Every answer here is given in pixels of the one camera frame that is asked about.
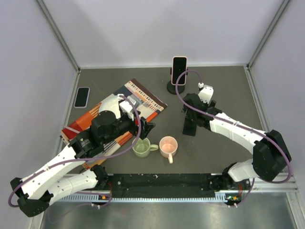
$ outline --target green cup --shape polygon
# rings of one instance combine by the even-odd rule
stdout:
[[[141,158],[147,157],[151,151],[157,150],[158,145],[151,145],[151,142],[148,138],[141,140],[139,139],[137,143],[133,146],[134,153]]]

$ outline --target pink cup handle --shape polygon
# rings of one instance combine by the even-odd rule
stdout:
[[[173,163],[173,156],[171,154],[168,155],[168,161],[170,162],[170,164]]]

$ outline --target smartphone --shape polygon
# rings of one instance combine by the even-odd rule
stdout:
[[[174,56],[173,57],[173,68],[172,68],[172,84],[176,85],[177,79],[181,73],[186,70],[186,56]],[[178,82],[178,85],[186,84],[186,75],[182,76]]]
[[[75,108],[86,108],[89,98],[89,87],[79,87],[77,89],[76,98],[74,102]]]

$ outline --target white backdrop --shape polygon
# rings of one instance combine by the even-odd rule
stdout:
[[[248,63],[283,0],[44,0],[80,67]]]
[[[53,156],[76,74],[35,1],[1,0],[0,21],[0,227],[25,229],[10,181]]]
[[[305,1],[293,0],[253,67],[270,126],[292,155],[305,201]]]

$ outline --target cup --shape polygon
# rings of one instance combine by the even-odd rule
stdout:
[[[147,157],[151,151],[159,149],[158,145],[151,145],[148,138],[138,139],[137,143],[132,147],[134,153],[141,158]]]
[[[159,143],[160,153],[163,157],[167,157],[170,164],[173,163],[173,156],[177,152],[178,142],[170,136],[161,139]]]

